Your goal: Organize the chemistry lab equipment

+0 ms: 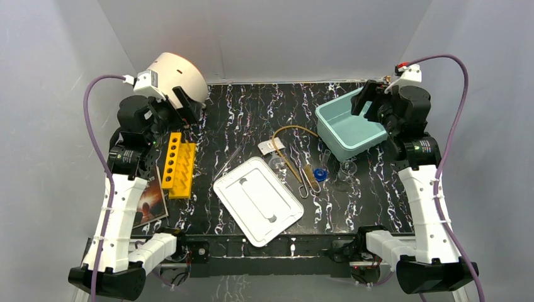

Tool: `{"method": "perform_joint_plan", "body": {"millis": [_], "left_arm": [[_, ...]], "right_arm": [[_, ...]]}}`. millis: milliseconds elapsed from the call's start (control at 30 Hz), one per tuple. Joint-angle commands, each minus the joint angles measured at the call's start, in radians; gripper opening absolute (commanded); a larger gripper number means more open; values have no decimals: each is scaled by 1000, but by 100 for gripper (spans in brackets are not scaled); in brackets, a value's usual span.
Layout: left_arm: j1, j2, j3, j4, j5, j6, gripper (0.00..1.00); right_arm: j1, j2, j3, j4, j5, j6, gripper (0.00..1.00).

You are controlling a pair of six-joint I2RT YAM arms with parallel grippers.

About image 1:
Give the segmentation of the teal plastic bin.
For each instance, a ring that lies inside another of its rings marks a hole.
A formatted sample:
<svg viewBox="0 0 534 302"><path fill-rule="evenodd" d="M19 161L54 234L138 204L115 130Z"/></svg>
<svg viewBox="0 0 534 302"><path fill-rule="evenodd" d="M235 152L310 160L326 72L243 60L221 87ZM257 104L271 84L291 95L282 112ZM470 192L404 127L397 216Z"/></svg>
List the teal plastic bin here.
<svg viewBox="0 0 534 302"><path fill-rule="evenodd" d="M330 100L315 109L317 134L335 158L342 162L381 144L387 139L387 132L379 123L369 122L364 114L351 114L351 98L362 88Z"/></svg>

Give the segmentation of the glass stirring rod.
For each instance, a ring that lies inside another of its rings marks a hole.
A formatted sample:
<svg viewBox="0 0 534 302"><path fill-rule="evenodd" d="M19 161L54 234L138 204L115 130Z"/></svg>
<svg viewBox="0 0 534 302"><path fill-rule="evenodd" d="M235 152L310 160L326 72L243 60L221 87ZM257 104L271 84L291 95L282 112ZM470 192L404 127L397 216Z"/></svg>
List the glass stirring rod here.
<svg viewBox="0 0 534 302"><path fill-rule="evenodd" d="M236 158L242 153L242 150L244 149L244 145L240 145L236 148L235 151L230 155L230 157L227 159L225 164L219 169L219 171L214 175L213 182L224 176L228 170L230 169L230 166L232 163L236 160Z"/></svg>

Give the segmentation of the clear glass beaker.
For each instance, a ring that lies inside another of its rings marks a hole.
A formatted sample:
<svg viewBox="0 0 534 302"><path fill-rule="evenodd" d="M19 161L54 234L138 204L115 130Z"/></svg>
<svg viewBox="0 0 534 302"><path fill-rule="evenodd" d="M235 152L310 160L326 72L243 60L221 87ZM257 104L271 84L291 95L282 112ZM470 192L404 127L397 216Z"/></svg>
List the clear glass beaker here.
<svg viewBox="0 0 534 302"><path fill-rule="evenodd" d="M358 168L352 160L345 160L340 162L338 170L338 181L353 183L355 181L355 174Z"/></svg>

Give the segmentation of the white paper packet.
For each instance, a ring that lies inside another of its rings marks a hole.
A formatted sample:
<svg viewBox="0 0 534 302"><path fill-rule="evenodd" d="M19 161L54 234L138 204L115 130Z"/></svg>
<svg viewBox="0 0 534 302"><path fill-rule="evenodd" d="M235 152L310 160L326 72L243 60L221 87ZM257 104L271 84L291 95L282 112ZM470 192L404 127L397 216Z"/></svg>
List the white paper packet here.
<svg viewBox="0 0 534 302"><path fill-rule="evenodd" d="M285 148L284 144L278 137L274 138L273 140L263 141L258 144L258 149L262 155L268 155L272 152L275 152L277 148L279 150Z"/></svg>

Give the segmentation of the clear cylinder blue base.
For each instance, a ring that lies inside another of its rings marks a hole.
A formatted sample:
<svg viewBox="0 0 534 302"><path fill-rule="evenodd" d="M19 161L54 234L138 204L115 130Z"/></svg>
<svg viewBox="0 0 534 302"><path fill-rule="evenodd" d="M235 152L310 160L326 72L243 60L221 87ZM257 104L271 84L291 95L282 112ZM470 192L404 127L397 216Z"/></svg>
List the clear cylinder blue base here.
<svg viewBox="0 0 534 302"><path fill-rule="evenodd" d="M314 169L313 174L317 182L322 182L327 179L328 176L328 160L331 156L331 151L326 149L321 155L320 165Z"/></svg>

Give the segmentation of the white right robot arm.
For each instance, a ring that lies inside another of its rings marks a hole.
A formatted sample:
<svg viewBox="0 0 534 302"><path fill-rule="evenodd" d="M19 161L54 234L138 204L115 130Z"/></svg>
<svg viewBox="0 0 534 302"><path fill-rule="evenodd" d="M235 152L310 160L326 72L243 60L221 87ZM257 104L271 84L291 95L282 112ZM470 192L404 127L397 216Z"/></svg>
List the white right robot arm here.
<svg viewBox="0 0 534 302"><path fill-rule="evenodd" d="M330 128L339 142L356 140L366 150L384 137L390 145L407 194L415 244L395 238L382 225L361 226L343 250L362 260L381 258L407 294L458 291L479 275L452 231L441 184L445 156L426 131L430 109L431 96L421 87L389 89L368 81L316 110L317 124Z"/></svg>

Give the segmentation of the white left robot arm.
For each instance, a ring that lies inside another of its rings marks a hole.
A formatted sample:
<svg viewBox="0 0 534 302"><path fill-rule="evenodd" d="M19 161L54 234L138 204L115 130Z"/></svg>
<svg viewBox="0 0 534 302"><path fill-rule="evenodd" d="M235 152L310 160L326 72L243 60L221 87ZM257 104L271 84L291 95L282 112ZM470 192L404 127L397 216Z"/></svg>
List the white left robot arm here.
<svg viewBox="0 0 534 302"><path fill-rule="evenodd" d="M134 301L161 262L180 262L191 254L185 233L177 228L162 228L130 250L132 228L140 217L138 203L157 166L157 143L178 117L167 99L134 95L119 104L120 126L108 156L99 156L106 181L97 228L82 264L68 276L91 301L99 296Z"/></svg>

